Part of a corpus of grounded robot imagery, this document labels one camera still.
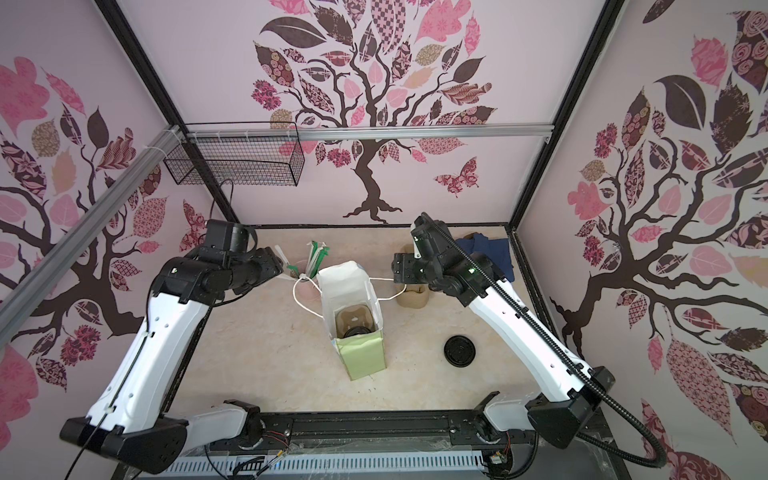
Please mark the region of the green white paper bag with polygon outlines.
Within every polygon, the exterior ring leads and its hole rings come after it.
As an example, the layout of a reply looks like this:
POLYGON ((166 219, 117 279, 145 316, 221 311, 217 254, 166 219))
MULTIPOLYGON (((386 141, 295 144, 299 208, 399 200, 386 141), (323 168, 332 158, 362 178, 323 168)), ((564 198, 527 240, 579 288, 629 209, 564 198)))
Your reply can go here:
POLYGON ((325 329, 350 380, 356 381, 386 369, 384 317, 381 304, 406 291, 379 296, 376 279, 355 261, 326 267, 313 278, 297 273, 292 287, 295 303, 322 319, 325 329), (298 298, 298 287, 306 284, 320 295, 321 310, 314 311, 298 298))

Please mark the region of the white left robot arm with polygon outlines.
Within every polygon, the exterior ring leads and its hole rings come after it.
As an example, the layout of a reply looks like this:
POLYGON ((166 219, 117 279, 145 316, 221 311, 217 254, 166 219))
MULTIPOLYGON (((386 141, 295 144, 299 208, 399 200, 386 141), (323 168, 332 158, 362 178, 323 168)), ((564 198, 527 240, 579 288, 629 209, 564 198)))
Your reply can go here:
POLYGON ((208 221, 202 245, 168 260, 155 276, 145 318, 116 373, 85 416, 65 421, 60 439, 148 474, 220 440, 257 445, 264 425, 256 405, 226 400, 186 418, 168 410, 213 310, 228 294, 239 299, 282 272, 272 249, 259 247, 254 227, 208 221))

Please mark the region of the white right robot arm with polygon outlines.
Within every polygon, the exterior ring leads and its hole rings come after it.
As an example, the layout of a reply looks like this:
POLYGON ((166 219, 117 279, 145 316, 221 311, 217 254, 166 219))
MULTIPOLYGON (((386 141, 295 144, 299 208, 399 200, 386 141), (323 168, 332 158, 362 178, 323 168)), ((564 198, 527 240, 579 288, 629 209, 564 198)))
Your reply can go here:
POLYGON ((421 214, 412 224, 413 252, 392 261, 393 279, 426 285, 459 301, 484 320, 533 376, 537 391, 520 398, 492 393, 479 406, 479 430, 493 438, 533 431, 565 449, 601 403, 590 380, 609 389, 612 374, 592 368, 568 350, 522 302, 503 272, 485 255, 465 252, 447 225, 421 214))

